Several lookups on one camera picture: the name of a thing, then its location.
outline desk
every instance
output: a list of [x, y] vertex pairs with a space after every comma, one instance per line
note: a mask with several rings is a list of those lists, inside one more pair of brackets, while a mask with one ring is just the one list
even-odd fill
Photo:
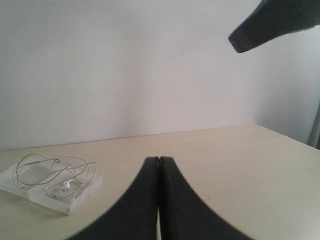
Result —
[[0, 171], [29, 153], [98, 162], [102, 187], [64, 216], [0, 191], [0, 239], [65, 239], [123, 194], [145, 157], [171, 156], [202, 200], [256, 240], [320, 239], [320, 151], [258, 125], [0, 152]]

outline clear plastic case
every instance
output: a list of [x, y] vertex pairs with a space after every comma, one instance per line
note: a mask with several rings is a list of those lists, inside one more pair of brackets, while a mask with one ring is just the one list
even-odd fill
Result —
[[[37, 159], [30, 158], [28, 161], [32, 162], [36, 160]], [[48, 186], [52, 186], [47, 189], [47, 192], [49, 194], [53, 194], [55, 186], [59, 186], [59, 183], [68, 180], [72, 176], [69, 172], [63, 171], [58, 177], [47, 184], [36, 185], [31, 187], [30, 189], [20, 189], [13, 182], [13, 174], [15, 173], [16, 168], [17, 164], [12, 165], [3, 172], [0, 172], [0, 190], [18, 195], [46, 208], [66, 214], [71, 213], [73, 210], [81, 206], [84, 203], [85, 199], [103, 184], [102, 176], [95, 175], [93, 177], [93, 173], [89, 172], [87, 175], [87, 181], [85, 181], [84, 185], [86, 185], [88, 183], [88, 180], [93, 177], [92, 181], [84, 188], [77, 191], [75, 198], [73, 198], [73, 194], [61, 198], [53, 198], [46, 194], [45, 188]], [[58, 164], [52, 165], [52, 162], [43, 162], [40, 164], [26, 166], [19, 173], [19, 179], [25, 183], [33, 183], [46, 178], [50, 171], [55, 171], [58, 169], [61, 169], [61, 166], [59, 166]], [[77, 179], [80, 182], [83, 182], [86, 178], [86, 174], [86, 172], [82, 173], [77, 177]], [[81, 183], [79, 181], [74, 179], [72, 182], [70, 182], [71, 188], [77, 189], [81, 187]]]

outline black curved object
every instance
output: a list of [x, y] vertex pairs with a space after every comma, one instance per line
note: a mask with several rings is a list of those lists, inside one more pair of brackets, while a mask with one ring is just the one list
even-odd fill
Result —
[[148, 157], [123, 196], [69, 240], [155, 240], [159, 158]]
[[161, 157], [159, 215], [163, 240], [250, 240], [193, 191], [171, 157]]
[[238, 53], [320, 24], [320, 0], [262, 0], [229, 36]]

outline table surface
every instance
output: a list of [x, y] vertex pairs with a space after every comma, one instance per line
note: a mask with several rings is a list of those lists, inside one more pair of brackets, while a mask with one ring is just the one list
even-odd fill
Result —
[[216, 213], [256, 240], [320, 239], [320, 151], [258, 125], [0, 152], [0, 171], [29, 153], [98, 162], [102, 187], [65, 216], [0, 191], [0, 239], [59, 240], [103, 214], [145, 157], [171, 156]]

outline white cable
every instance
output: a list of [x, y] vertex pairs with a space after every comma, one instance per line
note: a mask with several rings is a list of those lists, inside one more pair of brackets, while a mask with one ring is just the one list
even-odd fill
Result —
[[[32, 161], [32, 162], [28, 162], [28, 163], [23, 164], [23, 161], [26, 160], [29, 156], [32, 156], [32, 155], [41, 156], [44, 159], [43, 160]], [[63, 159], [63, 158], [75, 158], [75, 159], [81, 160], [81, 161], [76, 161], [75, 162], [75, 164], [80, 164], [80, 165], [79, 166], [74, 166], [73, 164], [70, 164], [70, 163], [67, 163], [65, 161], [62, 161], [61, 159]], [[44, 177], [41, 180], [37, 180], [37, 181], [31, 182], [31, 183], [23, 182], [22, 180], [20, 180], [19, 175], [20, 175], [21, 171], [25, 167], [30, 166], [30, 165], [41, 164], [41, 163], [48, 162], [48, 161], [53, 161], [53, 163], [51, 165], [50, 172], [46, 177]], [[53, 167], [54, 167], [54, 165], [56, 163], [62, 164], [64, 166], [64, 168], [53, 171]], [[87, 181], [88, 176], [89, 176], [89, 172], [90, 172], [90, 164], [95, 164], [95, 169], [94, 169], [94, 172], [92, 173], [92, 177]], [[77, 173], [76, 169], [78, 169], [78, 168], [83, 168], [83, 169], [80, 170], [79, 173]], [[93, 178], [95, 177], [95, 175], [97, 173], [97, 168], [98, 168], [98, 164], [95, 161], [87, 162], [83, 158], [77, 157], [77, 156], [66, 155], [66, 156], [60, 156], [60, 157], [48, 157], [48, 156], [40, 154], [40, 153], [30, 153], [30, 154], [24, 156], [19, 161], [19, 163], [17, 164], [16, 169], [15, 169], [14, 173], [12, 174], [12, 181], [19, 189], [30, 189], [31, 187], [34, 187], [34, 186], [49, 184], [55, 178], [57, 178], [61, 173], [65, 172], [65, 171], [68, 171], [71, 174], [70, 178], [68, 178], [65, 181], [60, 181], [58, 183], [54, 183], [54, 184], [51, 184], [51, 185], [47, 186], [44, 189], [44, 192], [48, 196], [50, 196], [52, 198], [64, 198], [66, 196], [69, 196], [69, 195], [73, 194], [72, 199], [74, 200], [76, 198], [77, 192], [79, 190], [85, 188], [88, 184], [90, 184], [92, 182]], [[77, 177], [79, 175], [81, 175], [82, 173], [84, 173], [84, 172], [86, 172], [86, 175], [85, 175], [84, 180], [81, 181]], [[54, 196], [54, 195], [49, 194], [47, 192], [47, 190], [49, 188], [57, 187], [58, 185], [62, 184], [63, 182], [70, 181], [70, 180], [72, 181], [74, 179], [77, 180], [80, 183], [80, 187], [78, 187], [78, 188], [70, 188], [70, 189], [68, 189], [70, 191], [67, 192], [66, 194], [62, 194], [62, 195], [59, 195], [59, 196]]]

